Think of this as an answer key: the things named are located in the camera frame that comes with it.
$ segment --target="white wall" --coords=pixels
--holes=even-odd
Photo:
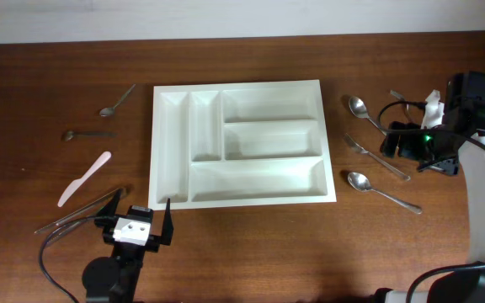
[[[485,0],[0,0],[0,43],[485,29]]]

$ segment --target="metal spoon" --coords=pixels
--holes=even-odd
[[[63,134],[64,141],[70,141],[75,136],[104,136],[104,137],[115,137],[115,133],[108,131],[73,131],[68,130]]]
[[[359,153],[361,155],[368,155],[368,156],[374,158],[374,160],[378,161],[382,166],[390,169],[391,172],[393,172],[396,175],[400,176],[400,178],[402,178],[405,181],[411,180],[411,177],[409,177],[405,173],[400,172],[399,169],[393,167],[392,165],[388,164],[387,162],[384,162],[378,156],[376,156],[376,155],[372,154],[371,152],[367,151],[366,149],[364,149],[364,147],[360,146],[357,142],[355,142],[353,140],[353,138],[351,138],[351,136],[349,136],[348,134],[344,134],[344,141],[345,141],[345,143],[347,143],[347,145],[349,147],[351,147],[351,149],[354,152],[357,152],[357,153]]]
[[[135,84],[132,84],[131,88],[129,88],[129,90],[127,90],[126,93],[121,96],[119,101],[113,107],[100,110],[100,115],[103,116],[103,117],[113,116],[115,114],[115,108],[117,106],[119,106],[120,104],[122,104],[123,101],[125,101],[125,98],[129,95],[129,93],[131,93],[132,89],[134,89],[134,86],[135,86]]]
[[[368,119],[377,129],[386,136],[386,132],[381,130],[377,123],[370,117],[368,114],[368,109],[364,105],[364,102],[355,96],[351,96],[349,98],[349,109],[351,109],[351,113],[353,113],[357,118],[366,118]]]
[[[392,201],[398,203],[399,205],[405,207],[408,210],[411,210],[413,213],[420,215],[422,214],[422,208],[417,205],[412,205],[411,203],[402,201],[398,198],[394,198],[389,194],[383,193],[382,191],[378,189],[374,189],[370,185],[370,180],[363,175],[362,173],[349,173],[347,176],[347,180],[351,186],[353,186],[354,189],[361,191],[361,192],[367,192],[367,191],[375,191],[376,193],[382,194],[388,199],[391,199]]]

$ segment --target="black cable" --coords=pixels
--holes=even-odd
[[[62,287],[59,283],[57,283],[51,276],[48,274],[48,271],[46,270],[46,267],[44,266],[44,261],[42,260],[42,255],[43,252],[46,248],[46,245],[48,242],[51,240],[51,238],[55,237],[61,230],[68,228],[74,223],[82,222],[82,221],[91,221],[95,219],[114,219],[113,216],[96,216],[96,215],[91,215],[87,216],[84,218],[76,219],[73,221],[68,221],[67,223],[63,224],[61,227],[57,228],[54,230],[46,239],[42,242],[40,245],[40,250],[39,250],[39,266],[40,266],[40,271],[44,274],[44,276],[48,279],[50,283],[52,283],[58,290],[62,291],[63,294],[67,295],[74,303],[78,303],[78,300],[74,295],[72,295],[68,290],[66,290],[64,287]]]
[[[464,136],[461,134],[457,134],[454,131],[451,130],[442,130],[442,129],[424,129],[424,130],[388,130],[383,128],[381,125],[381,116],[383,113],[390,108],[393,105],[396,104],[413,104],[417,107],[421,107],[423,103],[416,103],[416,102],[408,102],[408,101],[397,101],[393,102],[391,104],[388,104],[386,107],[384,107],[379,115],[377,116],[377,124],[379,128],[383,131],[385,131],[387,134],[395,134],[395,135],[422,135],[422,134],[447,134],[449,136],[456,136],[460,137],[461,139],[464,139],[465,141],[468,141],[469,143],[472,143],[475,146],[478,146],[482,150],[485,151],[485,145],[482,144],[480,141],[474,140],[471,137]],[[414,291],[417,289],[417,286],[421,284],[424,280],[426,280],[429,277],[432,277],[436,274],[445,274],[445,273],[450,273],[450,272],[461,272],[461,271],[468,271],[468,270],[480,270],[480,269],[485,269],[485,263],[473,263],[473,264],[462,264],[462,265],[451,265],[451,266],[445,266],[442,268],[436,268],[432,269],[424,274],[421,274],[418,278],[416,278],[412,283],[411,286],[409,286],[409,290],[407,292],[407,297],[405,299],[406,303],[411,303],[411,299],[413,298]]]

